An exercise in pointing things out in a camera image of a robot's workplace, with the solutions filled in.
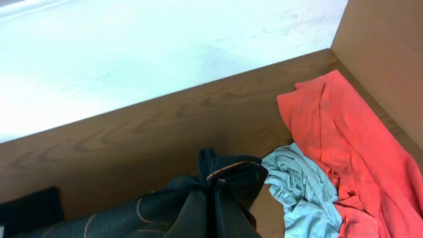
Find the black printed jersey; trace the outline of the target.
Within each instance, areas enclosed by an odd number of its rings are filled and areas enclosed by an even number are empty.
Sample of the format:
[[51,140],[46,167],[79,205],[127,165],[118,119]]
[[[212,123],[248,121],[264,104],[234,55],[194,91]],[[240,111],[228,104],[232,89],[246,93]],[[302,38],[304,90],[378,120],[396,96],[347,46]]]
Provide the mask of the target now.
[[137,200],[65,221],[56,187],[1,205],[2,237],[258,237],[249,212],[268,171],[258,157],[202,149],[197,176]]

